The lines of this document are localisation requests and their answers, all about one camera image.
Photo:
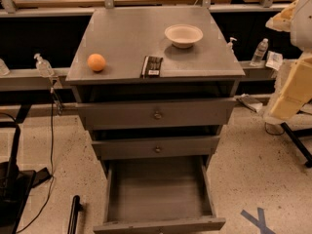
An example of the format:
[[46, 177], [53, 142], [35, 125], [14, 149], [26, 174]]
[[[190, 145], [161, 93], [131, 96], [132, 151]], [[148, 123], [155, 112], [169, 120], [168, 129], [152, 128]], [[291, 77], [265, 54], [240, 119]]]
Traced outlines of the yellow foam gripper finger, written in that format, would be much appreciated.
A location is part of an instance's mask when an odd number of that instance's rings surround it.
[[290, 32], [291, 22], [293, 19], [294, 10], [298, 0], [293, 1], [290, 5], [283, 9], [280, 13], [276, 14], [274, 17], [270, 18], [265, 26], [269, 29], [279, 31], [279, 32]]
[[264, 111], [266, 123], [277, 125], [290, 120], [312, 99], [312, 53], [303, 52], [299, 59], [284, 60], [276, 81], [275, 92]]

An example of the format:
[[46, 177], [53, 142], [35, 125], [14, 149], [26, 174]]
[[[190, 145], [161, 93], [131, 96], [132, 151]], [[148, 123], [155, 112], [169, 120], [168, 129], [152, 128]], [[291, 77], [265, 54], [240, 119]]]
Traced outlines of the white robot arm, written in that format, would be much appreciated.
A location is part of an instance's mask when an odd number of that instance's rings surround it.
[[285, 60], [280, 67], [275, 92], [263, 114], [265, 122], [277, 125], [290, 120], [312, 99], [312, 0], [295, 0], [265, 26], [288, 32], [292, 45], [302, 51], [298, 59]]

